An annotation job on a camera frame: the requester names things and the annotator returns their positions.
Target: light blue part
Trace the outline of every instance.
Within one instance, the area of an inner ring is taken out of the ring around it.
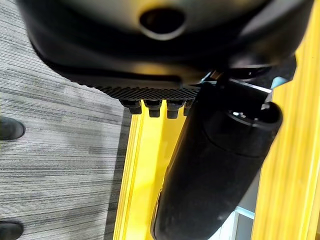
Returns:
[[[255,213],[243,207],[237,206],[234,211],[237,212],[238,214],[246,216],[247,218],[255,219]]]
[[[272,81],[272,85],[271,85],[271,89],[274,89],[282,84],[285,84],[286,82],[288,82],[287,79],[281,77],[281,76],[277,76],[273,79]]]

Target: circular hole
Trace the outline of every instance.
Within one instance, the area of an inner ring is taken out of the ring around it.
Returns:
[[[272,102],[265,103],[267,107],[264,107],[258,116],[259,121],[273,124],[279,121],[281,117],[281,112],[279,108]]]
[[[140,24],[142,31],[152,37],[150,34],[161,36],[177,32],[184,26],[185,19],[184,13],[177,9],[156,8],[143,13],[140,17]]]

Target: yellow rail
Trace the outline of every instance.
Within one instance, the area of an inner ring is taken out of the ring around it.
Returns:
[[[284,123],[261,171],[254,240],[315,239],[320,211],[320,191],[316,191],[320,164],[318,1],[297,58],[294,80],[274,91]],[[142,115],[132,117],[114,240],[152,240],[153,208],[185,121],[181,111],[178,119],[167,119],[166,111],[162,107],[160,118],[149,118],[143,108]]]
[[[260,176],[254,240],[314,240],[320,210],[320,2],[297,51],[294,80],[274,91],[279,135]]]
[[[145,107],[132,117],[114,240],[153,239],[153,210],[185,121],[182,109],[178,119],[167,119],[165,106],[164,102],[159,118],[150,118]]]

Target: black rubber cylinder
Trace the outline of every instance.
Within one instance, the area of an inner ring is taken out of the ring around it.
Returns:
[[[281,126],[274,103],[255,119],[225,109],[214,86],[193,103],[163,183],[156,240],[207,240],[238,205]]]

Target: gray carpet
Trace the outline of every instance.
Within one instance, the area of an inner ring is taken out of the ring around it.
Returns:
[[[26,125],[0,141],[0,220],[21,221],[21,240],[111,240],[130,114],[45,66],[12,0],[0,33],[0,116]]]

